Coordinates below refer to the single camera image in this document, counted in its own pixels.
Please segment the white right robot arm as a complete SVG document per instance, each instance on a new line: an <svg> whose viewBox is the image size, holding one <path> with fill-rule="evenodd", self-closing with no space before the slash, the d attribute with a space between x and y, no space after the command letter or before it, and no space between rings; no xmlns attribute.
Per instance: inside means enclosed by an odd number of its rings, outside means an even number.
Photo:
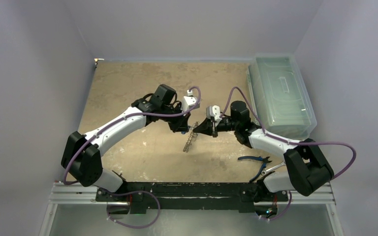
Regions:
<svg viewBox="0 0 378 236"><path fill-rule="evenodd" d="M259 198L268 200L282 190L309 196L334 177L332 167L314 142L309 146L305 142L295 145L280 141L280 137L271 138L252 122L245 102L232 102L230 115L221 120L218 120L218 111L218 106L208 107L206 118L193 131L212 137L217 137L219 132L232 131L240 144L280 157L287 168L286 172L270 173L261 180L263 183L256 190Z"/></svg>

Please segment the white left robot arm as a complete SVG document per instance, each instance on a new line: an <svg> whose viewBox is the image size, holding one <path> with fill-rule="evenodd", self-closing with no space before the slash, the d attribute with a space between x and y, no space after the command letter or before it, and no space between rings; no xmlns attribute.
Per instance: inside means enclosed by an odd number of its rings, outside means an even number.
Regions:
<svg viewBox="0 0 378 236"><path fill-rule="evenodd" d="M103 168L103 155L129 134L158 120L166 122L174 133L188 132L190 112L199 107L201 98L200 95L193 96L194 90L200 89L192 87L182 100L178 100L173 88L161 84L155 92L136 99L103 126L84 134L71 133L61 160L65 169L63 183L69 184L66 178L71 174L83 187L97 186L107 190L114 201L123 200L127 195L127 188L123 185L125 180L114 171Z"/></svg>

